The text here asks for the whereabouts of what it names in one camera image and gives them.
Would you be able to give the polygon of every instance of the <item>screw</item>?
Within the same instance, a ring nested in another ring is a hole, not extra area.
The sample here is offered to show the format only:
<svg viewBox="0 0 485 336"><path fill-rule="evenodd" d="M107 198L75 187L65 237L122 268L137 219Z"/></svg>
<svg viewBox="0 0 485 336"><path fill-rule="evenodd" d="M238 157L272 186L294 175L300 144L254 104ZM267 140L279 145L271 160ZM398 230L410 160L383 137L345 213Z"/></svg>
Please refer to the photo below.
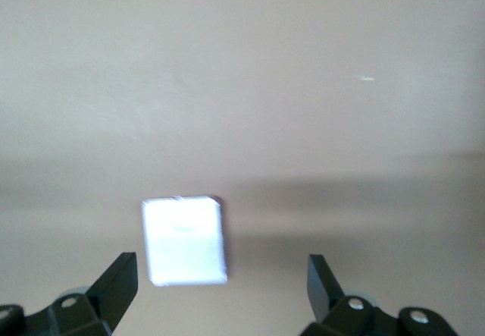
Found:
<svg viewBox="0 0 485 336"><path fill-rule="evenodd" d="M358 311L364 309L364 304L359 298L351 298L349 300L349 306Z"/></svg>
<svg viewBox="0 0 485 336"><path fill-rule="evenodd" d="M422 313L422 311L412 311L411 318L415 320L417 323L429 322L429 320L427 319L427 316L424 313Z"/></svg>
<svg viewBox="0 0 485 336"><path fill-rule="evenodd" d="M3 309L2 311L0 311L0 320L1 319L4 319L5 317L8 317L8 315L10 315L10 312L12 311L12 308L10 309Z"/></svg>
<svg viewBox="0 0 485 336"><path fill-rule="evenodd" d="M65 300L62 301L61 307L62 308L71 307L73 304L75 304L76 301L77 301L77 298L76 297L66 298Z"/></svg>

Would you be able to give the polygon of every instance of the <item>metal screw head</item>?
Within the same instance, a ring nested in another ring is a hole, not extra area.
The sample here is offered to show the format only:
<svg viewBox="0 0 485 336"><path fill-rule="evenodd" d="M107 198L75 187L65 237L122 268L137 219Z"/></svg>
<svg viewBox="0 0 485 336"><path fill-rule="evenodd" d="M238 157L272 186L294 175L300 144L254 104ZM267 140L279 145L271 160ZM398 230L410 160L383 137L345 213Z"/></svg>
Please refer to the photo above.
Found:
<svg viewBox="0 0 485 336"><path fill-rule="evenodd" d="M412 311L410 316L417 323L429 322L429 320L427 319L427 316L424 313L422 313L422 311Z"/></svg>
<svg viewBox="0 0 485 336"><path fill-rule="evenodd" d="M62 308L68 308L68 307L71 307L72 305L75 304L75 302L77 302L77 298L76 297L69 297L69 298L66 298L65 300L62 301L61 303L61 307Z"/></svg>
<svg viewBox="0 0 485 336"><path fill-rule="evenodd" d="M358 311L364 309L364 304L359 298L351 298L349 300L349 306Z"/></svg>
<svg viewBox="0 0 485 336"><path fill-rule="evenodd" d="M4 319L8 315L10 315L11 309L3 309L0 311L0 319Z"/></svg>

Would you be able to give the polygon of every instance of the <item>black plastic bracket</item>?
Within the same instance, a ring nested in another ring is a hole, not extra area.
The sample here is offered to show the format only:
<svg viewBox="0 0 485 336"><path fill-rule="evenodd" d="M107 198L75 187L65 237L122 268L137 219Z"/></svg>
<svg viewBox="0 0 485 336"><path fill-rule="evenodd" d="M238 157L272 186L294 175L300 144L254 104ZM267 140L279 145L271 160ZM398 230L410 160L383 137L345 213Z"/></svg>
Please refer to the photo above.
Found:
<svg viewBox="0 0 485 336"><path fill-rule="evenodd" d="M85 294L68 294L31 316L0 306L0 336L110 336L138 291L135 253L122 253Z"/></svg>
<svg viewBox="0 0 485 336"><path fill-rule="evenodd" d="M307 291L317 321L302 336L458 336L429 309L407 307L396 319L364 298L345 295L322 255L308 258Z"/></svg>

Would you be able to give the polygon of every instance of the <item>white wall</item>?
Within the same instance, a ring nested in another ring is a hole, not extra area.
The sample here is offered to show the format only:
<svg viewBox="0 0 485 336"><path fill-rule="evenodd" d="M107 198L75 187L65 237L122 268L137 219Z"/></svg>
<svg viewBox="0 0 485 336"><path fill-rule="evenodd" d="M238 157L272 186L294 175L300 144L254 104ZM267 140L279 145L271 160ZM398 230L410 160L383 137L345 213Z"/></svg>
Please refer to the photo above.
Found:
<svg viewBox="0 0 485 336"><path fill-rule="evenodd" d="M485 0L0 0L0 303L121 251L129 334L297 335L306 256L395 315L485 313ZM226 287L154 289L139 203L227 202Z"/></svg>

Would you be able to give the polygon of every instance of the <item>white surface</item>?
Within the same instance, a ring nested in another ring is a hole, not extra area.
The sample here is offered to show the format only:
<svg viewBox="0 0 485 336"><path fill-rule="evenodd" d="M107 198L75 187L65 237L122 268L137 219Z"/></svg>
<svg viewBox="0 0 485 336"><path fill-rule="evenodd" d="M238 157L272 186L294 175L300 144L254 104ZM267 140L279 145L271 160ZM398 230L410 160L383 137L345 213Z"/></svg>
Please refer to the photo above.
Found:
<svg viewBox="0 0 485 336"><path fill-rule="evenodd" d="M142 213L146 261L154 285L227 283L221 205L215 199L147 199Z"/></svg>
<svg viewBox="0 0 485 336"><path fill-rule="evenodd" d="M296 336L306 256L485 314L485 0L0 0L0 302L138 253L115 332ZM226 287L154 287L140 203L227 204Z"/></svg>

